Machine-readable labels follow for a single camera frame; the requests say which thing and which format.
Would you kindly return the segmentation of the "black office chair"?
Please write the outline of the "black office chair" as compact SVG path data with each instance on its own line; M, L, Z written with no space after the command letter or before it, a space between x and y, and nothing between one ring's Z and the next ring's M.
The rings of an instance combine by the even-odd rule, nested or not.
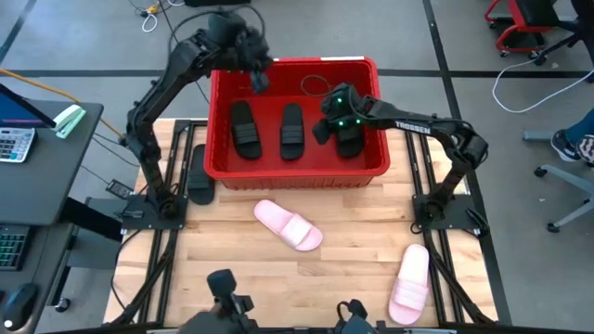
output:
M562 39L553 46L540 52L535 63L542 65L548 54L562 46L573 47L577 42L582 42L590 56L593 70L586 78L589 84L594 84L594 0L571 0L576 18L572 21L560 20L557 26L572 34Z

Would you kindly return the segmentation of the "pink slide sandal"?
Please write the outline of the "pink slide sandal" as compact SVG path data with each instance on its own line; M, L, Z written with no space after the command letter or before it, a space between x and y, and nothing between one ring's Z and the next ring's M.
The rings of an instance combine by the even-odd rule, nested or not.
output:
M420 318L429 294L429 261L424 246L411 244L406 248L388 303L394 322L411 325Z
M296 251L312 251L323 241L322 232L296 212L263 199L254 207L255 218Z

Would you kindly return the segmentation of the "person's shoe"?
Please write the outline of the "person's shoe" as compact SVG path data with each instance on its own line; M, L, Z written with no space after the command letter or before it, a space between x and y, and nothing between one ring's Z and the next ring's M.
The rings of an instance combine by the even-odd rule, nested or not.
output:
M552 148L558 153L563 161L576 162L580 161L580 155L575 151L574 146L567 140L564 130L559 130L554 133L550 139Z
M594 135L584 135L578 141L576 151L583 161L594 165Z

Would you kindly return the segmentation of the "black power adapter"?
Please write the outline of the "black power adapter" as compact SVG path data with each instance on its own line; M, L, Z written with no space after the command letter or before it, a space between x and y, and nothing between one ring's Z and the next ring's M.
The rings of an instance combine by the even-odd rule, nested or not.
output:
M109 192L111 195L123 200L128 200L131 196L135 194L135 191L131 187L125 185L124 183L116 179L112 179L108 183L106 191Z

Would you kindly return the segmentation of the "grey calculator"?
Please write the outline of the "grey calculator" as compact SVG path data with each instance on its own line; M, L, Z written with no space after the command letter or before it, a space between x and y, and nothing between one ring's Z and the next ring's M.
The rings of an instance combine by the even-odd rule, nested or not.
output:
M0 162L25 162L35 138L33 128L0 127Z

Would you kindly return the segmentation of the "black desk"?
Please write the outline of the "black desk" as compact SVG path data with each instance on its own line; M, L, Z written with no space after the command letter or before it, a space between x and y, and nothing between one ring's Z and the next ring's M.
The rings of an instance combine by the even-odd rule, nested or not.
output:
M82 109L86 114L66 138L38 129L25 162L0 162L0 224L57 222L104 106L83 103Z

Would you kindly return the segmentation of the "mint green stapler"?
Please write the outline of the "mint green stapler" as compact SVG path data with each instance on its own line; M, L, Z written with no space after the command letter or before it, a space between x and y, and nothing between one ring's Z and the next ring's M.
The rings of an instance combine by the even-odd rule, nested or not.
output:
M53 119L55 124L53 131L56 133L56 136L61 139L67 138L85 114L86 110L76 104L64 109Z

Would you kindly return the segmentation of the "black keyboard shelf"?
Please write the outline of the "black keyboard shelf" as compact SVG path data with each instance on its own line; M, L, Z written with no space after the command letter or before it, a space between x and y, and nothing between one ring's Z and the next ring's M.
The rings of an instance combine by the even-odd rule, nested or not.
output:
M74 225L71 224L39 227L32 238L21 270L0 271L0 291L4 292L0 301L0 334L34 333L60 273L73 231ZM10 331L4 326L4 308L10 294L25 283L33 283L37 287L32 313L20 329Z

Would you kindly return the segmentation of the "black slide sandal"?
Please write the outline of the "black slide sandal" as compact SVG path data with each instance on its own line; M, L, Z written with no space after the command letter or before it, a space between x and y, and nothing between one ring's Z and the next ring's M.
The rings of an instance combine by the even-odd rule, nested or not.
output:
M250 104L240 100L230 108L231 134L236 152L246 160L262 156L262 145Z
M204 144L193 148L192 160L187 171L187 195L197 205L208 205L214 199L214 180L205 172L203 166L205 148Z
M336 134L337 152L343 158L353 158L353 157L357 156L363 150L364 145L365 145L365 136L364 136L363 128L362 128L362 140L360 142L344 143L343 142L343 132L348 129L341 129Z
M297 104L285 106L280 127L280 156L285 161L295 161L304 153L303 111Z

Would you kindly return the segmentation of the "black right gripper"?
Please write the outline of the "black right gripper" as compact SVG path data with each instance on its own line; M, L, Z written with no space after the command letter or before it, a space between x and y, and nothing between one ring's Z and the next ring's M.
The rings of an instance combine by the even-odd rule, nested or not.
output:
M351 83L340 83L322 101L323 118L317 122L312 133L319 145L325 145L332 133L343 132L344 143L362 140L362 97Z

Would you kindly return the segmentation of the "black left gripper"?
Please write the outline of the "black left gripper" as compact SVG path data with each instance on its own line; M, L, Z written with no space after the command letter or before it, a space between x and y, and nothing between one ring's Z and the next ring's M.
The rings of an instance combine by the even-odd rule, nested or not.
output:
M218 12L208 18L208 39L216 45L215 70L251 71L252 90L265 91L270 83L265 70L273 63L264 34L248 26L235 12Z

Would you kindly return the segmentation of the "black computer mouse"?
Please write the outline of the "black computer mouse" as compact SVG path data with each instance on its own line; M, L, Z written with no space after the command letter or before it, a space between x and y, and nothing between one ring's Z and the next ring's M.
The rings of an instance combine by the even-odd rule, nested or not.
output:
M38 288L33 283L24 283L9 293L3 308L2 325L9 331L21 329L32 315Z

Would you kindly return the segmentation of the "backlit keyboard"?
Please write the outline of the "backlit keyboard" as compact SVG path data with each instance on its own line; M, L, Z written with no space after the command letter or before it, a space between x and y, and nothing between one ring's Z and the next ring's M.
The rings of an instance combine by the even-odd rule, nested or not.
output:
M0 271L19 271L31 229L27 225L0 225Z

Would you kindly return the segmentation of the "person's leg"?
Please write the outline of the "person's leg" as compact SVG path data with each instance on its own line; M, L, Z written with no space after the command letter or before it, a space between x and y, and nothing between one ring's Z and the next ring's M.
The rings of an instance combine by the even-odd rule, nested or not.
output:
M566 139L572 145L576 145L585 135L594 135L594 108L581 121L565 130Z

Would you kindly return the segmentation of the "computer monitor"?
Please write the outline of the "computer monitor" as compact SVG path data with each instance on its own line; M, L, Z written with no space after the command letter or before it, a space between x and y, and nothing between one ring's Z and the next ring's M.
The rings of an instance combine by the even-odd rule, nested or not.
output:
M51 118L0 83L0 127L28 129L55 126Z

